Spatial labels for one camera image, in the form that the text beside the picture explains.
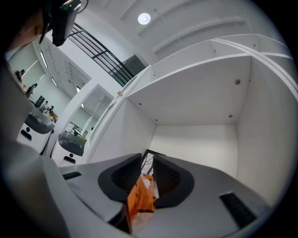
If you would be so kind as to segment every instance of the orange package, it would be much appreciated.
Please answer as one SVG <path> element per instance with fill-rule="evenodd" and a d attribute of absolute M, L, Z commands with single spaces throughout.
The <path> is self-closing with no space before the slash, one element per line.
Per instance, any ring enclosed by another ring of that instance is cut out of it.
<path fill-rule="evenodd" d="M 147 188 L 143 180 L 149 180 L 150 185 Z M 132 188 L 128 198 L 127 207 L 129 219 L 133 221 L 138 213 L 154 213 L 156 208 L 156 197 L 154 195 L 153 177 L 147 174 L 141 175 Z"/>

